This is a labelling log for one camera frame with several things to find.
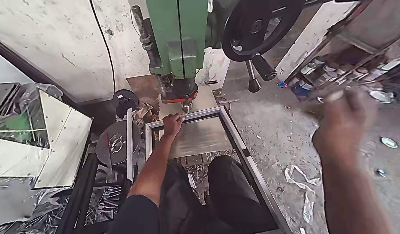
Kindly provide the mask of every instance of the hand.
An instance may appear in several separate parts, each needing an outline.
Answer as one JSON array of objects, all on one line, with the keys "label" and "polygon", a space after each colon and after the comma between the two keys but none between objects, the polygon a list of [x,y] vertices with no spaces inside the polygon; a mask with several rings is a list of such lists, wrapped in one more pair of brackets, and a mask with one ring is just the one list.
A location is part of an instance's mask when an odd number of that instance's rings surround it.
[{"label": "hand", "polygon": [[164,137],[175,137],[181,129],[181,124],[185,119],[183,114],[169,114],[164,118]]},{"label": "hand", "polygon": [[373,120],[374,105],[359,90],[338,91],[325,101],[325,117],[314,133],[314,147],[324,163],[334,160],[356,165],[366,125]]}]

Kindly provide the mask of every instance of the bottle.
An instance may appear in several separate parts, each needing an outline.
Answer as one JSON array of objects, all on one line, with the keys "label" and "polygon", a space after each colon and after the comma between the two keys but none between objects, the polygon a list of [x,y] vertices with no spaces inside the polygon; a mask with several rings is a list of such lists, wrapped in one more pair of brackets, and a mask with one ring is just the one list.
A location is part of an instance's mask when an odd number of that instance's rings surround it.
[{"label": "bottle", "polygon": [[324,63],[326,63],[326,60],[324,59],[323,56],[320,57],[315,57],[311,62],[309,62],[307,65],[305,65],[301,69],[301,73],[303,75],[309,75],[311,74],[314,70],[317,68],[321,67]]},{"label": "bottle", "polygon": [[316,83],[314,84],[315,86],[321,86],[327,81],[333,81],[337,77],[337,74],[335,72],[326,72],[322,74],[317,80]]},{"label": "bottle", "polygon": [[327,63],[326,65],[324,65],[323,71],[324,71],[325,73],[327,73],[327,72],[334,72],[334,71],[336,71],[336,70],[338,69],[338,67],[339,67],[339,65],[338,65],[337,63],[335,63],[335,62],[329,62],[329,63]]}]

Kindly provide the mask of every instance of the bolt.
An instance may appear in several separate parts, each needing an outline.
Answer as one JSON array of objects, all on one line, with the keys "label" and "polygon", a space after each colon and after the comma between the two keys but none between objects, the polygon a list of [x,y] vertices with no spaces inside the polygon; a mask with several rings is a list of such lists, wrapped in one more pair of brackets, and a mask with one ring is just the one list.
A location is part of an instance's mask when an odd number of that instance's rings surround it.
[{"label": "bolt", "polygon": [[133,17],[135,18],[136,25],[138,26],[139,32],[142,38],[146,38],[148,33],[145,30],[144,18],[142,17],[141,8],[138,5],[133,5],[131,8]]}]

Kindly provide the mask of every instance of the aluminum frame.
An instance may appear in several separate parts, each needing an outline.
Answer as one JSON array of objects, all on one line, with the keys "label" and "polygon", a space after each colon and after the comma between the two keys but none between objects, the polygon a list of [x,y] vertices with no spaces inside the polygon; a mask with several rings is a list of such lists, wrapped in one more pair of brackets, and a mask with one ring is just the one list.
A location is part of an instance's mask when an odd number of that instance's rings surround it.
[{"label": "aluminum frame", "polygon": [[[258,197],[260,204],[262,205],[262,207],[266,207],[269,210],[278,226],[278,229],[272,230],[270,232],[292,234],[285,217],[282,215],[278,204],[276,203],[270,189],[268,188],[268,185],[265,182],[265,179],[259,172],[243,139],[240,137],[236,125],[230,117],[227,109],[222,106],[190,113],[186,116],[183,124],[215,116],[219,117],[223,129],[225,130],[233,148],[235,149],[240,159],[242,166],[245,169],[245,176],[251,184],[256,196]],[[148,160],[153,149],[155,148],[154,131],[159,131],[163,129],[163,127],[163,120],[145,124],[145,161]]]}]

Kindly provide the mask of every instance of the concrete floor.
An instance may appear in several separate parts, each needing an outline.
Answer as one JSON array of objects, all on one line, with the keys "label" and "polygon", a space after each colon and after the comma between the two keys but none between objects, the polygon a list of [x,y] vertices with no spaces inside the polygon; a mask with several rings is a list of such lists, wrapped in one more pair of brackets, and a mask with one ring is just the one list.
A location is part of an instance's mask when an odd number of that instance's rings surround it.
[{"label": "concrete floor", "polygon": [[[304,227],[308,234],[327,234],[323,186],[307,183],[316,192],[313,222],[307,224],[303,219],[305,190],[287,183],[284,175],[288,165],[297,165],[309,179],[320,176],[320,160],[311,142],[317,120],[305,114],[294,94],[289,89],[279,88],[276,80],[261,81],[262,89],[250,93],[248,79],[244,62],[231,62],[223,86],[226,99],[239,99],[232,102],[230,114],[242,138],[293,233],[299,233],[299,227]],[[376,124],[368,131],[361,154],[369,162],[368,170],[380,199],[392,211],[391,219],[400,234],[400,147],[384,146],[379,141],[380,136],[390,137],[400,146],[399,104],[380,105]],[[388,177],[375,175],[377,168],[384,169]],[[293,178],[305,182],[297,172]]]}]

